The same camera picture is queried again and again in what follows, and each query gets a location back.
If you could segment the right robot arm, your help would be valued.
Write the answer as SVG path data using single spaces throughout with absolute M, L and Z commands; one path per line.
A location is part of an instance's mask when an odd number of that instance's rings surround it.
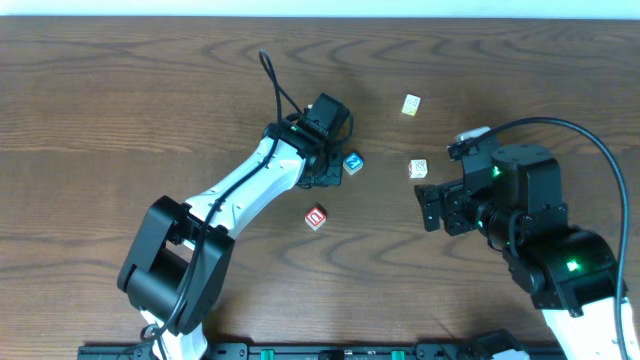
M 615 326 L 613 252 L 600 235 L 569 224 L 551 152 L 493 140 L 468 153 L 452 144 L 449 152 L 461 161 L 463 177 L 415 188 L 426 230 L 479 231 L 501 252 L 567 358 L 618 359 L 622 349 L 638 358 L 629 303 L 621 306 L 622 326 Z

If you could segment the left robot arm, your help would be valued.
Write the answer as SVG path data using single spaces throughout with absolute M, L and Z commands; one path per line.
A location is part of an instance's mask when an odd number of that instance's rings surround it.
M 148 325 L 159 359 L 201 359 L 202 323 L 220 296 L 235 240 L 271 201 L 295 186 L 336 186 L 343 139 L 336 124 L 272 123 L 229 175 L 184 202 L 168 196 L 147 210 L 117 286 Z

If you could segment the blue number 2 block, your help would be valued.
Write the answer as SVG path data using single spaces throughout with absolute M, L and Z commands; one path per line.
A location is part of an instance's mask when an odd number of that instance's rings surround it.
M 363 165 L 364 160 L 357 152 L 350 153 L 343 160 L 343 168 L 349 175 L 354 175 L 360 171 Z

